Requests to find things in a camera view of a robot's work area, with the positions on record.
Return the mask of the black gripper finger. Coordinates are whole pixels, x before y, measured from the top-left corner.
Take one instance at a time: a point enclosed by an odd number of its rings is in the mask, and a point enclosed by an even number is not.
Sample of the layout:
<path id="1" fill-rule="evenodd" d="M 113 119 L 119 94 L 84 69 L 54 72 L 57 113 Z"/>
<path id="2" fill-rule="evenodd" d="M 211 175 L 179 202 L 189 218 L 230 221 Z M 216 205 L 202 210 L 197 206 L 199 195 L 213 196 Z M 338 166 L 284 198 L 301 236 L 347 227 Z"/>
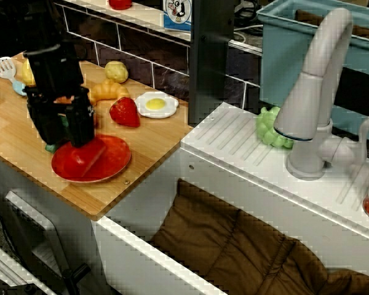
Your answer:
<path id="1" fill-rule="evenodd" d="M 64 126 L 62 117 L 66 106 L 27 99 L 30 117 L 37 131 L 47 144 L 69 141 L 68 128 Z"/>
<path id="2" fill-rule="evenodd" d="M 74 97 L 67 105 L 65 115 L 70 141 L 74 147 L 80 148 L 94 139 L 93 107 L 86 93 Z"/>

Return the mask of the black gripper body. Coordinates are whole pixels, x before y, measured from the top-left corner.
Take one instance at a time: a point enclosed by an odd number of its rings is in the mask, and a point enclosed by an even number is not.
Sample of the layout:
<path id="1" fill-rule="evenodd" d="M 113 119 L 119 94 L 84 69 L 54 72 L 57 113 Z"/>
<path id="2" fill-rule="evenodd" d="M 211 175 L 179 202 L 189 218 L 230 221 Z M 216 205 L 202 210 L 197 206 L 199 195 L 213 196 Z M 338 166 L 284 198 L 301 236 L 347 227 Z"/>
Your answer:
<path id="1" fill-rule="evenodd" d="M 26 86 L 29 102 L 54 102 L 59 98 L 87 101 L 88 90 L 79 66 L 80 58 L 73 44 L 55 44 L 43 49 L 27 50 L 35 85 Z"/>

